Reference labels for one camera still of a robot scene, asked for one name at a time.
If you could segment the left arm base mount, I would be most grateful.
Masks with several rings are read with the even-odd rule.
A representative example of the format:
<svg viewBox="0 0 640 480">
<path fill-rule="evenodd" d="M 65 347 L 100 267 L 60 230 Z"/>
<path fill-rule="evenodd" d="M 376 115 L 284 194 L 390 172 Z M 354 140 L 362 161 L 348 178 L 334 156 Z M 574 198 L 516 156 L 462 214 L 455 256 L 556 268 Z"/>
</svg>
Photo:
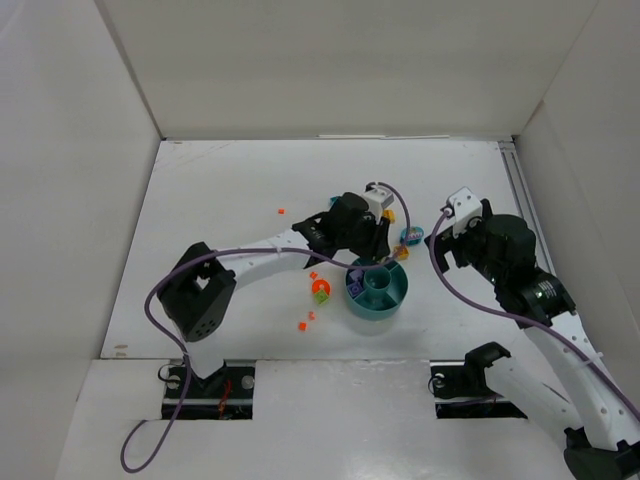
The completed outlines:
<svg viewBox="0 0 640 480">
<path fill-rule="evenodd" d="M 256 363 L 227 362 L 211 379 L 201 380 L 192 375 L 184 401 L 178 409 L 177 420 L 251 420 Z M 167 363 L 157 371 L 164 384 L 161 418 L 169 420 L 177 410 L 186 380 L 182 363 Z"/>
</svg>

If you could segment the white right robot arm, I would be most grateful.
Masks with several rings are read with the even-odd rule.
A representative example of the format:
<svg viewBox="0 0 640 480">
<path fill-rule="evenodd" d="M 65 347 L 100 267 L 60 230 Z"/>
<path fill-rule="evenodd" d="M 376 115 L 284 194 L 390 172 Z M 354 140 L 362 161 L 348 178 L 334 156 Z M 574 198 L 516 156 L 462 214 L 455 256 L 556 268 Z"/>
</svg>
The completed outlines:
<svg viewBox="0 0 640 480">
<path fill-rule="evenodd" d="M 542 269 L 537 239 L 526 221 L 495 214 L 488 200 L 463 188 L 441 210 L 426 238 L 430 260 L 443 277 L 451 255 L 494 289 L 500 307 L 483 306 L 442 283 L 456 298 L 488 314 L 514 321 L 551 366 L 564 391 L 531 375 L 514 353 L 489 342 L 466 353 L 461 364 L 433 371 L 436 397 L 498 395 L 536 423 L 559 446 L 576 479 L 631 479 L 639 474 L 639 410 L 621 391 L 582 326 L 562 282 Z"/>
</svg>

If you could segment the orange round dome lego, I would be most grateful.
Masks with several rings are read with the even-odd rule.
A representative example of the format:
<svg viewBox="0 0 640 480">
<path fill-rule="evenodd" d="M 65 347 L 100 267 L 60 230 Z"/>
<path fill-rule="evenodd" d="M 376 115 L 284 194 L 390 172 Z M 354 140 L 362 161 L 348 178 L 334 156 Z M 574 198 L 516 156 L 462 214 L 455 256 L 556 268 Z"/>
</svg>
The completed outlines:
<svg viewBox="0 0 640 480">
<path fill-rule="evenodd" d="M 311 284 L 311 291 L 313 294 L 317 294 L 322 291 L 326 295 L 329 295 L 331 293 L 331 285 L 325 279 L 316 278 Z"/>
</svg>

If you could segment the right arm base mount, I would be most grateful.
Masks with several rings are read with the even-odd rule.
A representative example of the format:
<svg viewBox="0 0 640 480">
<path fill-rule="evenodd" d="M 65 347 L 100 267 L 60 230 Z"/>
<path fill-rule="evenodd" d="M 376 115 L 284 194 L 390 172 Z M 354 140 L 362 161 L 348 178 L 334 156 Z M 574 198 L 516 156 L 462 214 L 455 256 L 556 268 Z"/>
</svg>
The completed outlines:
<svg viewBox="0 0 640 480">
<path fill-rule="evenodd" d="M 432 360 L 427 388 L 435 401 L 437 419 L 526 419 L 513 403 L 491 390 L 485 370 L 510 352 L 496 342 L 481 345 L 463 360 Z"/>
</svg>

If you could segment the lime green square lego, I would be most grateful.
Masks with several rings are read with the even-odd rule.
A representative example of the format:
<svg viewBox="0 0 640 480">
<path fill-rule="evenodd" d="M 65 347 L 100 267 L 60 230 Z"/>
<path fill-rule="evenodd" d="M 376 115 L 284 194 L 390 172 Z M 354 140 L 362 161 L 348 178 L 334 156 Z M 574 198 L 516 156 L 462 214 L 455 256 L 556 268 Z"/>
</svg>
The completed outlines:
<svg viewBox="0 0 640 480">
<path fill-rule="evenodd" d="M 325 291 L 318 291 L 313 294 L 313 298 L 317 305 L 323 305 L 330 299 L 330 296 Z"/>
</svg>

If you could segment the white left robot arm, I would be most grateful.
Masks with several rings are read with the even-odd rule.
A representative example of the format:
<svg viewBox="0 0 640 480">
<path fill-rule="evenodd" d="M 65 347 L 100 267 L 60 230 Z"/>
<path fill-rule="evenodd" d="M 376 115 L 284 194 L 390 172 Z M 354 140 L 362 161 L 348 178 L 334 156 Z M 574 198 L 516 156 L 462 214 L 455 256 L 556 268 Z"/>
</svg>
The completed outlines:
<svg viewBox="0 0 640 480">
<path fill-rule="evenodd" d="M 268 239 L 226 250 L 212 250 L 203 242 L 191 245 L 149 296 L 159 300 L 179 332 L 170 338 L 195 378 L 206 385 L 226 367 L 220 354 L 207 353 L 198 344 L 221 326 L 235 291 L 319 263 L 344 267 L 334 259 L 341 250 L 369 262 L 386 259 L 390 221 L 383 211 L 393 202 L 389 188 L 371 184 L 362 194 L 342 194 L 327 211 Z"/>
</svg>

